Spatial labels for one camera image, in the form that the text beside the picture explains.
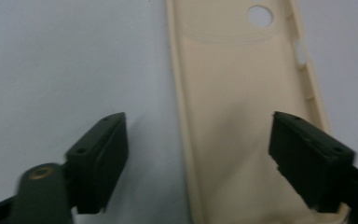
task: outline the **screw hole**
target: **screw hole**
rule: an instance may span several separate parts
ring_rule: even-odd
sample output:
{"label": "screw hole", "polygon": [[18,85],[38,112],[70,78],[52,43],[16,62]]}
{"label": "screw hole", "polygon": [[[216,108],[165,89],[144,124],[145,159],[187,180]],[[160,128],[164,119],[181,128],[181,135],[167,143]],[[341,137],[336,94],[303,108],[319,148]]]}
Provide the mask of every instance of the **screw hole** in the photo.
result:
{"label": "screw hole", "polygon": [[48,167],[48,166],[41,167],[41,168],[31,172],[29,175],[29,178],[32,180],[41,179],[41,178],[51,175],[52,173],[53,173],[53,168]]}
{"label": "screw hole", "polygon": [[84,153],[86,153],[86,152],[87,152],[87,150],[86,150],[85,148],[79,148],[79,149],[76,151],[77,154],[84,154]]}

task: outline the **white surface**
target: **white surface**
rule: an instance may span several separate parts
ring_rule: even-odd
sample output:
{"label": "white surface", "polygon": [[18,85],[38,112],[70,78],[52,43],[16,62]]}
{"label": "white surface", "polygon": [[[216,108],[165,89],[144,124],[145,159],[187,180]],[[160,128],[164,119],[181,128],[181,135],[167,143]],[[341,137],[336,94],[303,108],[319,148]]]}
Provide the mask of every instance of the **white surface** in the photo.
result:
{"label": "white surface", "polygon": [[[299,3],[333,135],[358,151],[358,1]],[[0,1],[0,200],[124,111],[128,165],[108,212],[77,223],[188,223],[168,50],[163,0]]]}
{"label": "white surface", "polygon": [[0,1],[0,201],[124,111],[127,167],[108,212],[77,223],[188,223],[166,24],[162,0]]}

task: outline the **brass insert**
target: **brass insert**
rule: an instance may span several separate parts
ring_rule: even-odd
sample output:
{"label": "brass insert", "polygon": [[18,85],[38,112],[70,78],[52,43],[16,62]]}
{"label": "brass insert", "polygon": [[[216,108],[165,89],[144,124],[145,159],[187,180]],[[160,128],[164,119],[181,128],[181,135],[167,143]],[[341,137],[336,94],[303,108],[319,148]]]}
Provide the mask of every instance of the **brass insert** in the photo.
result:
{"label": "brass insert", "polygon": [[40,167],[30,173],[29,178],[32,180],[41,179],[53,173],[54,169],[48,166]]}

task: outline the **plastic case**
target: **plastic case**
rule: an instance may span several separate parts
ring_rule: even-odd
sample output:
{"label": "plastic case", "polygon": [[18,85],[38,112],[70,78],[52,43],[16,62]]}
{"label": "plastic case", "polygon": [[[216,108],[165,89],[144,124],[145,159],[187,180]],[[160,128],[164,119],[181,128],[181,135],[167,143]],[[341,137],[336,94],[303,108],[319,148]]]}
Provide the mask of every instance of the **plastic case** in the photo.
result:
{"label": "plastic case", "polygon": [[[251,8],[272,23],[254,25]],[[274,111],[328,131],[296,1],[169,0],[194,223],[338,223],[311,212],[268,154]]]}

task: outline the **beige phone case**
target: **beige phone case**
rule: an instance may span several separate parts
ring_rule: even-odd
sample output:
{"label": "beige phone case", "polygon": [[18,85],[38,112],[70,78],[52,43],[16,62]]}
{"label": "beige phone case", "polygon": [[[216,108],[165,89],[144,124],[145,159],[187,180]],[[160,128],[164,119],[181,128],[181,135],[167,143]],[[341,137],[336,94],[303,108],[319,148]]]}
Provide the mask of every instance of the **beige phone case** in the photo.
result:
{"label": "beige phone case", "polygon": [[[272,23],[251,23],[251,7]],[[311,212],[268,154],[274,111],[328,131],[296,1],[169,0],[194,223],[338,223]]]}

